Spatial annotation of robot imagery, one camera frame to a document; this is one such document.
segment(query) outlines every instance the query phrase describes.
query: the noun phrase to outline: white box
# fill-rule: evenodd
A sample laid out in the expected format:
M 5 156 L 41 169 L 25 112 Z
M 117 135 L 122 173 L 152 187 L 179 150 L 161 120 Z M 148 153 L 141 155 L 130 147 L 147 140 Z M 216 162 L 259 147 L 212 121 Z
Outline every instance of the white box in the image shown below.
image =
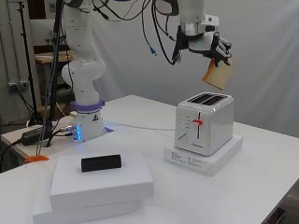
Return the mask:
M 242 148 L 243 137 L 234 135 L 210 157 L 205 157 L 177 147 L 165 148 L 164 159 L 186 166 L 206 175 L 215 175 Z
M 35 224 L 78 224 L 107 217 L 131 214 L 141 206 L 141 202 L 134 201 L 52 212 L 50 205 L 51 181 L 52 172 L 39 177 L 33 212 Z
M 139 152 L 123 151 L 120 169 L 81 172 L 82 158 L 113 154 L 120 153 L 99 151 L 58 158 L 50 191 L 52 210 L 126 203 L 152 196 L 150 169 Z

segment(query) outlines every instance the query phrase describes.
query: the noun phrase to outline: metal stand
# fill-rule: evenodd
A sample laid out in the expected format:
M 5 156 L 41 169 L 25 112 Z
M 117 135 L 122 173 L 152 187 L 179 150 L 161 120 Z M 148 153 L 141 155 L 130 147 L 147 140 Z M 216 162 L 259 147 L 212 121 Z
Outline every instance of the metal stand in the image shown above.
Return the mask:
M 38 112 L 37 112 L 37 106 L 36 106 L 36 94 L 35 94 L 35 87 L 34 87 L 34 81 L 32 77 L 31 72 L 31 64 L 30 64 L 30 57 L 29 57 L 29 50 L 28 50 L 28 43 L 27 43 L 27 35 L 26 35 L 26 28 L 25 28 L 25 21 L 24 21 L 24 4 L 22 2 L 19 2 L 20 8 L 18 11 L 21 15 L 21 28 L 22 28 L 22 37 L 24 40 L 24 46 L 25 46 L 25 54 L 26 54 L 26 62 L 27 62 L 27 68 L 28 68 L 28 80 L 30 82 L 30 91 L 31 91 L 31 97 L 32 97 L 32 103 L 34 108 L 34 115 L 31 118 L 30 122 L 31 124 L 41 124 L 42 120 L 38 118 Z

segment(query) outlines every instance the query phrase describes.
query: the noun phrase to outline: power strip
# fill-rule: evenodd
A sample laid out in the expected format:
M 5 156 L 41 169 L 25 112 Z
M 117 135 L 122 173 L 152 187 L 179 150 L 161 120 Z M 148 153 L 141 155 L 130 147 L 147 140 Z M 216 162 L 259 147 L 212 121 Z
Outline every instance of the power strip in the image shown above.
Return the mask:
M 21 135 L 21 143 L 26 147 L 31 146 L 34 143 L 37 143 L 39 141 L 40 135 L 42 134 L 42 131 L 43 128 L 38 128 L 30 132 L 23 133 Z M 50 126 L 47 126 L 45 129 L 43 140 L 50 138 L 51 135 L 52 135 L 52 128 Z

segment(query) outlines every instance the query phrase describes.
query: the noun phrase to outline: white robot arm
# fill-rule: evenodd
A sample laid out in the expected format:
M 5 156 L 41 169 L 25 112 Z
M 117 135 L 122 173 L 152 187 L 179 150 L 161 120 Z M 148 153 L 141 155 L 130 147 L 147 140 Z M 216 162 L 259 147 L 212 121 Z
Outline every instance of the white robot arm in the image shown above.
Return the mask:
M 93 81 L 103 75 L 106 66 L 94 50 L 89 18 L 94 4 L 103 5 L 108 0 L 64 2 L 67 5 L 64 8 L 64 28 L 68 45 L 75 52 L 75 60 L 64 67 L 63 78 L 68 85 L 73 85 L 76 97 L 76 102 L 72 104 L 78 112 L 72 121 L 75 128 L 74 140 L 84 142 L 105 133 L 100 113 L 104 102 L 95 91 Z M 204 0 L 152 0 L 152 4 L 152 9 L 165 16 L 179 14 L 180 26 L 173 54 L 174 63 L 179 60 L 181 50 L 189 49 L 215 59 L 216 65 L 219 61 L 231 64 L 231 44 L 218 33 L 218 17 L 205 14 Z

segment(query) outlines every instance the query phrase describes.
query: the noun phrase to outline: label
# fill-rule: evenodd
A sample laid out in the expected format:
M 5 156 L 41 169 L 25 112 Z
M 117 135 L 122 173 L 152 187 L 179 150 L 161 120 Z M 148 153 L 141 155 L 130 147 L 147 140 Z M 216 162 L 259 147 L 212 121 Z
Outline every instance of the label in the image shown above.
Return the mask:
M 97 121 L 97 120 L 99 120 L 99 118 L 97 117 L 97 115 L 94 115 L 93 121 Z
M 211 164 L 196 158 L 193 153 L 173 151 L 167 148 L 164 149 L 164 159 L 201 172 L 205 172 L 211 167 Z

